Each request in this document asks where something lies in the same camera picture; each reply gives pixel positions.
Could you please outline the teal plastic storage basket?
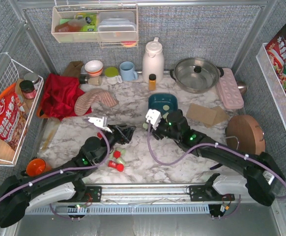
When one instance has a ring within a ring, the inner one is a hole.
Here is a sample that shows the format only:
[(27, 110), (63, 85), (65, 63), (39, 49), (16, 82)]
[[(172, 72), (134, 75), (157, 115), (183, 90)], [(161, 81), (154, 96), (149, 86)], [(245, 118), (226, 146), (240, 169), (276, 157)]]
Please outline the teal plastic storage basket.
[(148, 98), (148, 109), (158, 110), (162, 115), (167, 113), (163, 110), (164, 105), (170, 107), (168, 113), (178, 110), (177, 98), (170, 93), (155, 93)]

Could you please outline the striped pink brown towel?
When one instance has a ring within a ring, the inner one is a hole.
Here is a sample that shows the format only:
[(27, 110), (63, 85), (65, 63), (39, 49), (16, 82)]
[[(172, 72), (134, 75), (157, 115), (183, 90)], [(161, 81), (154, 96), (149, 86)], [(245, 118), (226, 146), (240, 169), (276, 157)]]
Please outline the striped pink brown towel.
[(93, 103), (102, 103), (107, 107), (118, 105), (119, 101), (107, 90), (95, 88), (77, 98), (74, 106), (74, 112), (77, 116), (83, 116), (91, 113), (90, 109)]

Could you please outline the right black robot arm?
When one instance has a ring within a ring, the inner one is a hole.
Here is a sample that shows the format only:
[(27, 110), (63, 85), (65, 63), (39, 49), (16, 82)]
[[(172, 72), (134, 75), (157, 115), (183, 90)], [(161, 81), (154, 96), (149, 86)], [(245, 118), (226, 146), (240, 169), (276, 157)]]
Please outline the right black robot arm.
[(275, 199), (286, 198), (286, 194), (277, 195), (280, 185), (286, 190), (286, 178), (270, 154), (247, 154), (220, 144), (206, 134), (191, 129), (181, 110), (163, 118), (159, 111), (149, 109), (145, 119), (149, 138), (169, 138), (185, 155), (208, 158), (242, 175), (246, 179), (248, 194), (259, 204), (270, 206)]

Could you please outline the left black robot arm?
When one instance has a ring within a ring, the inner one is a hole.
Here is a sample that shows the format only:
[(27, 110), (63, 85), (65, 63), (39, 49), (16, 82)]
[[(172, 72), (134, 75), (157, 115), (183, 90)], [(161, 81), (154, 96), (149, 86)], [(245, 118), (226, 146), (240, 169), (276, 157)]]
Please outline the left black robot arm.
[(131, 142), (135, 126), (115, 124), (109, 131), (100, 130), (102, 138), (89, 137), (78, 154), (63, 165), (35, 177), (7, 177), (0, 185), (0, 227), (20, 221), (34, 198), (67, 183), (77, 182), (75, 198), (84, 195), (82, 179), (92, 174), (108, 159), (115, 144)]

